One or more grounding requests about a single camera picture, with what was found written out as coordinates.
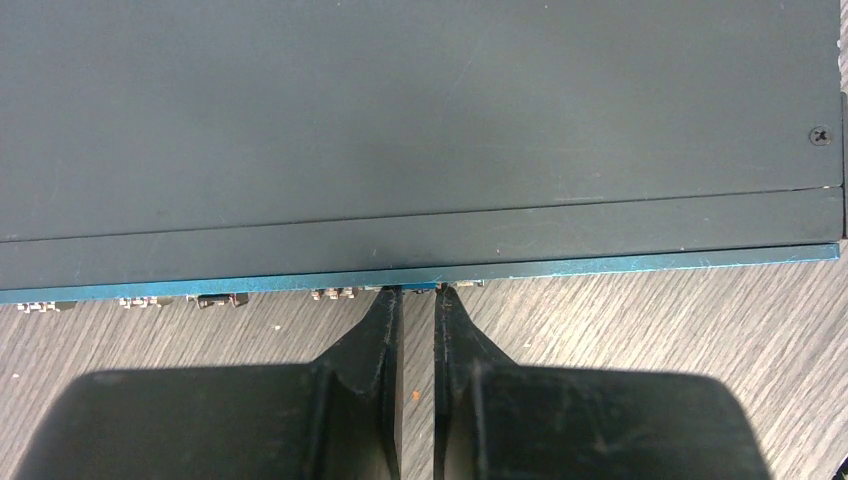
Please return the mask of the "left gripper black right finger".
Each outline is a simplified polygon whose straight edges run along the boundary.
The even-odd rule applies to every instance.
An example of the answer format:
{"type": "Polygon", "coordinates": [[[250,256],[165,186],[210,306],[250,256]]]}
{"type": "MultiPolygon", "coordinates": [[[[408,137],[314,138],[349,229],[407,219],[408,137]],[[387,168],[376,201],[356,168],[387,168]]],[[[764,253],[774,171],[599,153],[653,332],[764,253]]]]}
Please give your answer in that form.
{"type": "Polygon", "coordinates": [[[721,382],[677,373],[521,365],[435,300],[437,479],[766,479],[721,382]]]}

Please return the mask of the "dark grey network switch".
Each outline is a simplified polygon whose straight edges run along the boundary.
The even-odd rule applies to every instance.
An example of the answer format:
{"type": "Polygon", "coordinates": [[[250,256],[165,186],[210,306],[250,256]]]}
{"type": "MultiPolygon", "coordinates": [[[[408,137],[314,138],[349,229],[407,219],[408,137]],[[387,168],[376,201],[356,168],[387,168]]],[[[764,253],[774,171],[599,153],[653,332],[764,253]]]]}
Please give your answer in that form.
{"type": "Polygon", "coordinates": [[[1,299],[805,262],[837,1],[5,1],[1,299]]]}

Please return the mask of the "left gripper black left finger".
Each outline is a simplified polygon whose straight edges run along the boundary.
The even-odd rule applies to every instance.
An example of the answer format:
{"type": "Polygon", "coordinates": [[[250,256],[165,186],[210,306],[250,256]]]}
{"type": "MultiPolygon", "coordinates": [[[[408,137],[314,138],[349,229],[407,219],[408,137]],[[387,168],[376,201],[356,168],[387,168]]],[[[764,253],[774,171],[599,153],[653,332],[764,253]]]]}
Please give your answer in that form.
{"type": "Polygon", "coordinates": [[[41,421],[19,479],[396,479],[402,291],[308,363],[92,372],[41,421]]]}

